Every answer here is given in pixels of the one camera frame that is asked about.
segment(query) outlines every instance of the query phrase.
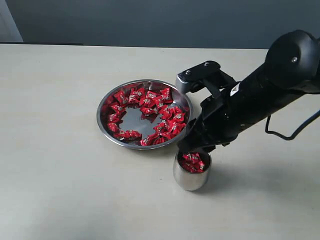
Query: white label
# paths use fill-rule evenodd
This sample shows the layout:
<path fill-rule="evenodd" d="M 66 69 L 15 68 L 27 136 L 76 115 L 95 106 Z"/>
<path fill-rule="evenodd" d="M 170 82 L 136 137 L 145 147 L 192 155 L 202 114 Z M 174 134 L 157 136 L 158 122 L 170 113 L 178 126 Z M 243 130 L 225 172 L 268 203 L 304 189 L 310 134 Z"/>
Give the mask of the white label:
<path fill-rule="evenodd" d="M 236 94 L 239 91 L 239 85 L 240 85 L 240 82 L 231 89 L 230 97 L 232 97 L 234 94 Z"/>

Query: stainless steel cup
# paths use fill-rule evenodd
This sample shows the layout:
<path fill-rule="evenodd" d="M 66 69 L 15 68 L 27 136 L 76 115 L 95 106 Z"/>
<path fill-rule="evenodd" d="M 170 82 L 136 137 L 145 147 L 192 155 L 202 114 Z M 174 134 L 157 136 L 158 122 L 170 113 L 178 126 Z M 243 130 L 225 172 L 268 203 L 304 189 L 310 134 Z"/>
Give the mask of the stainless steel cup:
<path fill-rule="evenodd" d="M 207 152 L 200 152 L 200 157 L 205 163 L 204 172 L 191 173 L 183 169 L 178 159 L 182 158 L 182 153 L 178 152 L 175 155 L 173 163 L 173 177 L 175 181 L 187 191 L 194 191 L 201 188 L 208 180 L 211 168 L 211 155 Z"/>

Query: metal plate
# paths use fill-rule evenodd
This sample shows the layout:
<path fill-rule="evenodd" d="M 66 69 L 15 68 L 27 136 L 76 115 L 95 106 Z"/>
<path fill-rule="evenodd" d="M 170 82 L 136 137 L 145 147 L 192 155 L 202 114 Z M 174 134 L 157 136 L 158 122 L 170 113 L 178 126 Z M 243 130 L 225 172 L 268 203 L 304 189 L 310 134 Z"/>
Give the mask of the metal plate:
<path fill-rule="evenodd" d="M 130 93 L 131 88 L 138 88 L 138 89 L 144 88 L 147 91 L 150 90 L 150 91 L 157 92 L 159 90 L 163 90 L 168 87 L 171 90 L 171 95 L 173 99 L 173 103 L 169 105 L 169 107 L 178 106 L 179 108 L 181 108 L 183 112 L 185 112 L 185 116 L 184 116 L 185 122 L 188 123 L 189 120 L 192 119 L 193 107 L 190 99 L 186 95 L 181 94 L 174 85 L 169 84 L 167 82 L 160 81 L 160 80 L 143 79 L 143 80 L 130 81 L 120 86 L 117 86 L 116 88 L 108 92 L 107 95 L 104 96 L 96 112 L 96 119 L 97 119 L 99 128 L 109 140 L 111 140 L 112 142 L 118 145 L 121 145 L 126 148 L 130 148 L 130 149 L 137 149 L 137 150 L 156 149 L 156 148 L 160 148 L 165 145 L 178 141 L 184 136 L 185 130 L 183 130 L 177 136 L 175 136 L 174 138 L 166 142 L 163 142 L 161 144 L 151 145 L 151 146 L 141 146 L 139 145 L 139 141 L 122 142 L 113 137 L 112 132 L 108 130 L 107 126 L 105 126 L 105 124 L 102 122 L 102 119 L 101 119 L 102 106 L 104 104 L 108 105 L 114 102 L 115 99 L 113 95 L 120 90 L 123 90 L 126 94 L 128 94 Z M 161 115 L 159 114 L 155 119 L 150 117 L 147 117 L 144 119 L 139 108 L 126 107 L 126 114 L 122 117 L 122 120 L 123 122 L 119 124 L 119 127 L 121 128 L 121 130 L 138 131 L 139 133 L 142 134 L 142 138 L 145 139 L 148 135 L 151 135 L 155 132 L 153 127 L 155 127 L 157 124 L 161 122 Z"/>

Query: table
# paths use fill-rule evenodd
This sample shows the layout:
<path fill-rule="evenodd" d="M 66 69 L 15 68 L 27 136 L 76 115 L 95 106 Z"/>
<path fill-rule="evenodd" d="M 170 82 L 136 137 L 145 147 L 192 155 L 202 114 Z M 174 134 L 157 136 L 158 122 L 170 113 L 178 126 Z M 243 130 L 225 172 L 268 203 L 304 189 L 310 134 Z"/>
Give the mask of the table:
<path fill-rule="evenodd" d="M 294 141 L 265 120 L 212 155 L 208 183 L 181 189 L 175 145 L 137 151 L 99 130 L 96 110 L 136 79 L 174 84 L 206 60 L 242 80 L 263 49 L 0 45 L 0 239 L 315 240 L 320 235 L 320 121 Z M 188 94 L 197 113 L 209 95 Z M 319 108 L 304 96 L 270 128 L 291 132 Z"/>

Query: black cable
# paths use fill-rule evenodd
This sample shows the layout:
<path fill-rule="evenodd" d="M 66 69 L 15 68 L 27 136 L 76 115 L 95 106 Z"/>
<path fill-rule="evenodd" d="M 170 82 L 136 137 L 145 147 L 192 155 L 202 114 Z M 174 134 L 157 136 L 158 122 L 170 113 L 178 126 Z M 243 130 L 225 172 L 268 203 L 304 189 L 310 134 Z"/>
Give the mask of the black cable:
<path fill-rule="evenodd" d="M 318 117 L 320 116 L 320 110 L 318 110 L 315 114 L 313 114 L 311 117 L 309 117 L 306 121 L 304 121 L 293 133 L 291 136 L 285 136 L 282 135 L 279 132 L 276 131 L 269 131 L 269 123 L 270 123 L 270 119 L 271 119 L 271 115 L 267 117 L 266 119 L 266 123 L 265 123 L 265 132 L 267 134 L 273 134 L 278 136 L 279 138 L 282 138 L 286 141 L 290 141 L 295 139 L 295 137 L 306 127 L 308 126 L 310 123 L 312 123 L 314 120 L 316 120 Z"/>

